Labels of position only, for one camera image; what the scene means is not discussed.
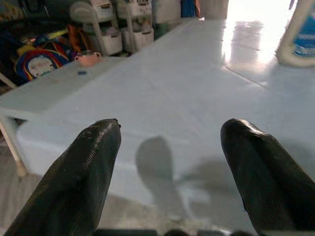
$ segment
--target floor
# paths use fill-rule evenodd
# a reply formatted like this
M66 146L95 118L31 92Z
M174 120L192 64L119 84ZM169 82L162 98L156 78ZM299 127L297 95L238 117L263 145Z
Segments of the floor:
M3 138L0 140L0 236L19 213L40 181L38 176L19 178L14 159ZM203 221L180 220L161 212L156 206L143 206L111 196L107 197L99 228L156 229L160 234L169 229L183 229L195 234L210 229Z

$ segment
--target blue label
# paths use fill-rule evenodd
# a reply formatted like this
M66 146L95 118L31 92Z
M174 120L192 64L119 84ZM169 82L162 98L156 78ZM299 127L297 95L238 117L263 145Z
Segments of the blue label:
M295 55L315 56L315 4L293 44Z

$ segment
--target bottle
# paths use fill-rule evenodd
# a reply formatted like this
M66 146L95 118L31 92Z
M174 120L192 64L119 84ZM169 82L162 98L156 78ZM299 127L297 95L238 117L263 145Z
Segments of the bottle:
M299 0L277 49L279 63L315 66L315 0Z

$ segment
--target table leg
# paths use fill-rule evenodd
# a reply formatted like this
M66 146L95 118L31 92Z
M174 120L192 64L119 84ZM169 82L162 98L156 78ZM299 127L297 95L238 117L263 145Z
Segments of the table leg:
M28 171L22 161L24 159L23 151L16 139L17 127L18 124L13 118L0 116L0 130L15 160L17 174L19 177L24 177Z

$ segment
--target pink teacup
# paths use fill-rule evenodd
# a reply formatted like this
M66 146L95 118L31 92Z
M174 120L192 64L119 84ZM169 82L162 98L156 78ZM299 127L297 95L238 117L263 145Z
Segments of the pink teacup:
M92 53L90 50L80 52L74 58L74 61L79 62L82 66L93 66L95 63L101 60L102 56L100 53Z

